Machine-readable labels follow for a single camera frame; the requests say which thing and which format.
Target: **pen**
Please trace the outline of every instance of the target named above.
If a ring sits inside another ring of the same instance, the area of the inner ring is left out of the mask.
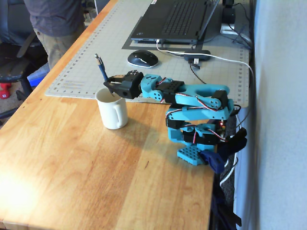
[[[104,63],[102,62],[102,59],[101,57],[98,56],[98,54],[95,54],[95,58],[97,60],[97,63],[98,63],[98,67],[100,68],[100,71],[102,73],[102,76],[104,77],[105,81],[108,81],[109,78],[107,77],[106,75],[106,69],[105,69],[105,66],[104,66]]]

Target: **red wire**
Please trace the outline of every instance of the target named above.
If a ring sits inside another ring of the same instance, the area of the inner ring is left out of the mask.
[[[193,138],[193,144],[195,144],[195,142],[196,142],[196,134],[197,134],[197,132],[196,132],[196,130],[195,130],[194,138]]]
[[[194,126],[196,126],[196,125],[190,124],[190,125],[185,125],[184,127],[194,127]]]
[[[218,135],[216,132],[214,132],[213,130],[211,130],[211,129],[207,129],[208,131],[210,131],[210,132],[212,132],[214,135],[216,135],[219,139],[221,139],[221,140],[224,140],[224,141],[226,141],[227,142],[227,140],[225,139],[225,138],[222,138],[220,135]]]
[[[173,111],[170,111],[166,114],[166,118],[168,117],[168,115],[172,114],[172,113],[175,113],[175,112],[179,112],[179,111],[182,111],[182,109],[176,109],[176,110],[173,110]]]
[[[164,82],[166,78],[163,78],[161,81],[159,81],[156,85],[160,85],[162,82]]]
[[[186,96],[186,97],[194,97],[194,96],[191,96],[191,95],[188,95],[188,94],[185,94],[185,93],[181,93],[181,92],[178,92],[176,93],[177,95],[182,95],[182,96]],[[212,111],[215,111],[217,112],[218,109],[213,109],[213,108],[210,108],[209,106],[207,106],[201,99],[199,99],[197,96],[195,96],[197,101],[203,106],[205,107],[206,109],[209,109],[209,110],[212,110]]]

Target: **blue robotic arm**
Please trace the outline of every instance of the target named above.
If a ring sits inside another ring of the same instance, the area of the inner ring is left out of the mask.
[[[177,156],[193,165],[209,164],[216,173],[221,173],[229,155],[246,145],[246,130],[233,138],[224,137],[225,121],[234,110],[233,100],[227,97],[227,86],[186,85],[158,75],[144,76],[136,70],[123,78],[111,77],[104,85],[124,98],[133,99],[142,93],[145,98],[171,104],[165,115],[168,137],[186,145],[177,151]],[[188,122],[204,119],[209,122],[198,125]]]

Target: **black mouse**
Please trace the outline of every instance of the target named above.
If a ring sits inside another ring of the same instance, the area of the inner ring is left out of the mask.
[[[128,62],[134,66],[151,68],[158,64],[159,59],[147,50],[134,51],[128,57]]]

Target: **white cable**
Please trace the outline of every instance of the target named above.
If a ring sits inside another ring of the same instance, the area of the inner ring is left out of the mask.
[[[225,168],[226,168],[226,166],[228,165],[228,163],[229,163],[229,160],[227,159],[227,162],[226,162],[226,164],[224,165]]]
[[[234,62],[234,63],[239,63],[239,64],[243,64],[243,65],[246,65],[249,69],[250,69],[250,72],[251,72],[251,75],[252,75],[252,79],[253,79],[253,82],[255,83],[256,82],[256,79],[255,79],[255,75],[254,75],[254,71],[253,69],[249,66],[249,64],[243,62],[243,61],[235,61],[235,60],[230,60],[230,59],[226,59],[226,58],[223,58],[223,57],[218,57],[218,56],[215,56],[215,55],[211,55],[211,54],[191,54],[191,53],[181,53],[181,52],[175,52],[175,51],[169,51],[169,50],[161,50],[159,49],[158,47],[158,44],[160,42],[160,39],[157,39],[156,41],[156,47],[157,47],[157,50],[159,50],[160,52],[167,52],[167,53],[170,53],[170,54],[180,54],[180,55],[204,55],[204,56],[209,56],[209,57],[213,57],[213,58],[217,58],[217,59],[220,59],[220,60],[224,60],[224,61],[229,61],[229,62]],[[253,103],[253,95],[254,95],[254,86],[252,85],[252,93],[251,93],[251,99],[250,99],[250,106],[249,106],[249,109],[248,109],[248,112],[246,114],[246,116],[244,117],[244,119],[239,123],[239,125],[241,125],[243,123],[243,121],[245,121],[245,119],[248,117],[249,115],[249,112],[251,110],[251,107],[252,107],[252,103]]]
[[[169,51],[169,50],[161,50],[159,49],[158,47],[158,43],[160,42],[160,39],[157,39],[157,42],[156,42],[156,47],[159,51],[161,52],[167,52],[167,53],[170,53],[170,54],[179,54],[179,55],[204,55],[204,56],[209,56],[209,57],[213,57],[213,58],[217,58],[217,59],[220,59],[220,60],[224,60],[224,61],[230,61],[230,62],[234,62],[234,63],[239,63],[239,64],[243,64],[243,65],[246,65],[252,75],[253,75],[253,78],[254,78],[254,72],[253,72],[253,69],[249,66],[249,64],[243,62],[243,61],[236,61],[236,60],[230,60],[230,59],[226,59],[226,58],[223,58],[223,57],[218,57],[218,56],[215,56],[215,55],[211,55],[211,54],[191,54],[191,53],[181,53],[181,52],[175,52],[175,51]]]
[[[236,155],[237,153],[235,153],[235,158],[234,158],[234,164],[232,166],[232,169],[230,170],[229,174],[220,182],[220,186],[222,186],[222,184],[228,180],[228,178],[230,177],[230,175],[232,174],[232,172],[235,170],[235,164],[236,164]]]

